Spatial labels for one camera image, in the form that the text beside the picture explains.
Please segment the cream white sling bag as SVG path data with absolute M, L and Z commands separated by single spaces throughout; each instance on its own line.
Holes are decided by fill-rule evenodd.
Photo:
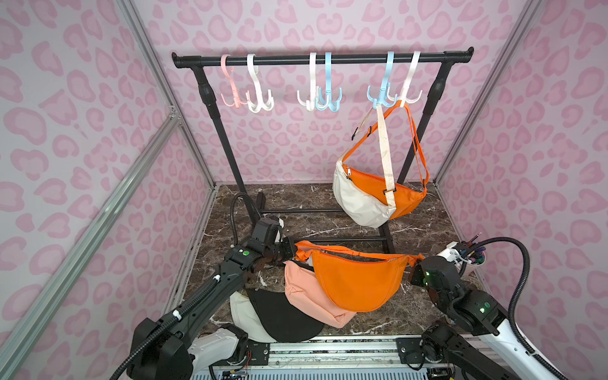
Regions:
M 259 343 L 271 344 L 277 340 L 272 338 L 262 326 L 250 299 L 240 292 L 234 292 L 230 297 L 230 308 L 233 323 L 248 334 L 250 340 Z

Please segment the black clothes rack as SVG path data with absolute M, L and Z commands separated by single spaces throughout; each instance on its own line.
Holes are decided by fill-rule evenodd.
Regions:
M 424 105 L 423 114 L 420 123 L 417 125 L 417 136 L 422 138 L 427 129 L 428 123 L 432 118 L 433 113 L 437 108 L 441 97 L 443 96 L 447 79 L 451 73 L 451 69 L 456 64 L 469 63 L 474 55 L 475 49 L 469 47 L 465 51 L 444 51 L 444 52 L 425 52 L 418 55 L 419 63 L 439 63 L 440 69 L 435 76 L 435 80 L 427 95 L 427 101 Z M 255 56 L 251 58 L 251 62 L 255 66 L 296 66 L 296 65 L 324 65 L 327 68 L 337 65 L 347 64 L 380 64 L 386 62 L 393 63 L 414 63 L 415 55 L 413 53 L 398 53 L 391 56 L 389 54 L 347 54 L 333 55 L 326 53 L 322 56 L 314 55 L 274 55 L 274 56 Z M 221 58 L 219 56 L 201 56 L 201 55 L 177 55 L 171 54 L 172 61 L 177 69 L 190 69 L 196 79 L 199 95 L 202 103 L 207 107 L 209 116 L 218 134 L 221 146 L 228 160 L 231 172 L 236 180 L 237 188 L 240 192 L 246 193 L 246 186 L 242 179 L 231 143 L 226 134 L 221 112 L 215 96 L 215 91 L 206 76 L 204 69 L 206 67 L 219 67 Z M 259 192 L 255 201 L 250 201 L 245 204 L 249 213 L 250 219 L 256 223 L 260 218 L 258 213 L 264 214 L 329 214 L 341 213 L 338 208 L 292 208 L 292 209 L 267 209 L 265 206 L 266 197 L 263 192 Z M 320 237 L 313 240 L 316 243 L 354 243 L 354 242 L 377 242 L 383 245 L 384 253 L 395 253 L 393 237 L 390 232 L 389 223 L 384 223 L 378 228 L 378 234 L 364 237 Z

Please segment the pink pen cup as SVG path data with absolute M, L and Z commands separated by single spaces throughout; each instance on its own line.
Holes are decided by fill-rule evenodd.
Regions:
M 476 240 L 480 236 L 481 236 L 481 233 L 478 233 L 475 236 L 473 236 L 470 240 L 468 240 L 468 242 L 463 242 L 463 244 L 465 245 L 465 248 L 469 249 L 471 247 L 474 247 L 477 244 Z M 461 265 L 461 269 L 459 272 L 460 277 L 463 277 L 465 274 L 467 274 L 467 270 L 469 270 L 471 272 L 473 270 L 474 266 L 479 266 L 479 265 L 484 264 L 485 258 L 486 258 L 485 251 L 486 251 L 486 248 L 483 246 L 481 248 L 478 248 L 477 250 L 473 250 L 468 255 L 464 255 L 463 253 L 461 253 L 461 257 L 463 257 L 465 259 L 465 261 Z

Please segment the light blue hook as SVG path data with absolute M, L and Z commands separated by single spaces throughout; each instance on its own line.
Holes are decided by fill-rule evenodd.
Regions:
M 381 81 L 380 90 L 376 98 L 371 96 L 370 86 L 367 88 L 367 99 L 371 102 L 372 109 L 377 109 L 379 105 L 382 107 L 393 107 L 397 103 L 398 96 L 390 95 L 390 76 L 394 66 L 394 52 L 387 52 L 385 72 Z
M 325 54 L 325 88 L 317 87 L 316 109 L 319 111 L 329 110 L 338 112 L 342 99 L 342 88 L 338 89 L 338 98 L 333 99 L 333 82 L 332 82 L 332 53 Z

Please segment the white orange sling bag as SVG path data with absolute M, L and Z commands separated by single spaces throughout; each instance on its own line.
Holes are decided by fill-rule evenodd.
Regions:
M 396 185 L 390 155 L 390 143 L 386 129 L 383 108 L 375 109 L 378 121 L 365 131 L 362 139 L 338 158 L 333 177 L 333 194 L 342 210 L 361 226 L 378 228 L 386 223 L 396 212 Z M 371 134 L 378 133 L 383 176 L 380 178 L 380 196 L 376 197 L 356 185 L 353 180 L 354 169 L 345 168 L 345 161 Z

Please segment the white hook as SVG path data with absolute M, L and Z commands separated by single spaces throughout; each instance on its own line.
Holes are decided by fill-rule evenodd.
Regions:
M 398 105 L 400 107 L 403 107 L 405 104 L 408 104 L 408 105 L 415 104 L 416 102 L 419 101 L 419 99 L 421 99 L 421 96 L 423 94 L 422 90 L 418 93 L 418 95 L 415 98 L 409 97 L 409 89 L 412 84 L 414 75 L 416 73 L 416 68 L 420 61 L 420 56 L 421 56 L 420 51 L 413 52 L 412 61 L 408 68 L 409 69 L 408 74 L 405 78 L 405 81 L 402 84 L 402 89 L 401 89 L 399 95 L 396 95 L 394 97 L 391 97 L 390 95 L 387 96 L 388 100 L 392 101 L 391 105 L 395 105 L 396 103 L 398 103 Z
M 248 74 L 253 82 L 256 101 L 252 101 L 250 93 L 247 93 L 247 107 L 250 112 L 259 113 L 260 111 L 272 111 L 275 105 L 274 97 L 272 96 L 272 90 L 268 90 L 267 99 L 263 98 L 263 91 L 261 88 L 261 82 L 258 78 L 258 67 L 254 64 L 254 54 L 248 54 L 246 57 L 246 66 Z
M 296 92 L 298 103 L 305 107 L 308 112 L 313 112 L 316 109 L 316 100 L 318 95 L 317 90 L 317 73 L 316 73 L 317 53 L 310 52 L 309 56 L 309 96 L 307 99 L 301 97 L 300 91 Z

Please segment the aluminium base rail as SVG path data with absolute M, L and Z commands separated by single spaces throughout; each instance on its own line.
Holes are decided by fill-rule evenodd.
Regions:
M 195 379 L 551 379 L 515 338 L 462 334 L 441 359 L 421 356 L 421 336 L 315 337 L 253 344 L 245 367 L 215 364 Z

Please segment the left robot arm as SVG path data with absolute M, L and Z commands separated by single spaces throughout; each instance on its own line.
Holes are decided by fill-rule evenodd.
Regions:
M 126 374 L 132 379 L 190 379 L 195 360 L 188 350 L 210 317 L 256 272 L 295 252 L 277 217 L 260 218 L 251 236 L 227 251 L 212 278 L 193 295 L 157 321 L 145 318 L 137 325 L 128 358 L 111 378 Z

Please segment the light blue hook right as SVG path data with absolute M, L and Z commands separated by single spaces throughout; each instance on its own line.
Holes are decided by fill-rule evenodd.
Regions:
M 367 99 L 371 102 L 372 109 L 377 109 L 379 105 L 382 107 L 393 107 L 397 103 L 398 96 L 390 95 L 390 76 L 394 66 L 394 52 L 387 52 L 385 72 L 381 81 L 380 90 L 376 98 L 371 96 L 370 86 L 367 88 Z

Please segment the pink multi-prong hook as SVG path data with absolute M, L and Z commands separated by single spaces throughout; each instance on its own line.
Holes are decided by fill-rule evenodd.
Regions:
M 231 70 L 229 71 L 229 67 L 226 64 L 227 59 L 230 57 L 230 54 L 224 54 L 221 56 L 220 58 L 220 67 L 221 67 L 221 71 L 223 73 L 223 76 L 225 79 L 228 80 L 230 86 L 231 86 L 231 93 L 232 93 L 232 101 L 229 102 L 224 95 L 221 95 L 221 98 L 223 100 L 223 103 L 228 106 L 228 107 L 232 107 L 232 108 L 236 108 L 239 109 L 242 106 L 247 106 L 248 102 L 247 101 L 242 101 L 241 97 L 240 97 L 240 93 L 238 91 L 238 88 L 236 86 L 236 83 L 234 81 L 234 79 L 232 78 L 231 73 L 234 71 L 233 68 L 231 68 Z

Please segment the pink sling bag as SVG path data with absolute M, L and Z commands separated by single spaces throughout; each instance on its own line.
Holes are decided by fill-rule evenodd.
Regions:
M 313 271 L 288 261 L 284 277 L 288 302 L 309 317 L 340 329 L 356 316 L 356 312 L 340 308 L 327 296 Z

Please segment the light blue hook left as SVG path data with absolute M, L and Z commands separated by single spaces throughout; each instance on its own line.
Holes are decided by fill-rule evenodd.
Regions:
M 325 88 L 317 87 L 316 109 L 319 111 L 329 110 L 338 112 L 342 99 L 342 88 L 338 89 L 338 98 L 333 99 L 333 82 L 332 82 L 332 53 L 325 54 Z

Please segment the black sling bag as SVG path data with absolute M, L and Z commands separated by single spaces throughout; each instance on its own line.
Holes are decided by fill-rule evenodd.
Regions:
M 246 293 L 262 326 L 279 343 L 310 340 L 326 326 L 291 305 L 284 293 L 264 289 L 247 289 Z

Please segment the white hook rightmost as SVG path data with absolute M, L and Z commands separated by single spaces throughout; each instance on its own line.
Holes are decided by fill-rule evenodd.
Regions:
M 420 51 L 413 52 L 412 61 L 408 68 L 409 69 L 408 74 L 405 78 L 405 81 L 402 84 L 402 89 L 401 89 L 399 95 L 396 95 L 394 97 L 391 97 L 390 95 L 387 96 L 388 100 L 392 101 L 391 105 L 395 105 L 396 103 L 398 103 L 398 105 L 400 107 L 403 107 L 405 104 L 408 104 L 408 105 L 415 104 L 416 102 L 419 101 L 419 99 L 421 99 L 421 96 L 423 94 L 422 90 L 418 93 L 418 95 L 415 98 L 409 97 L 409 89 L 412 84 L 414 75 L 416 73 L 416 68 L 420 61 L 420 56 L 421 56 Z

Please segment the orange sling bag front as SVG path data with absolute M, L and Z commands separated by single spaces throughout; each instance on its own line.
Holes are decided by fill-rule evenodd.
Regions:
M 313 261 L 318 283 L 329 299 L 357 313 L 378 310 L 400 288 L 405 269 L 424 259 L 421 254 L 363 253 L 308 241 L 295 246 L 297 261 Z

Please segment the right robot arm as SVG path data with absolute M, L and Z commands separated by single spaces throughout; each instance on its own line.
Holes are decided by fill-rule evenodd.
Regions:
M 564 379 L 534 346 L 517 336 L 517 325 L 490 294 L 468 288 L 455 265 L 444 256 L 419 261 L 408 281 L 424 288 L 433 304 L 453 321 L 497 353 L 508 369 L 471 345 L 447 323 L 437 321 L 421 335 L 420 357 L 438 363 L 443 360 L 460 368 L 466 378 L 476 379 Z

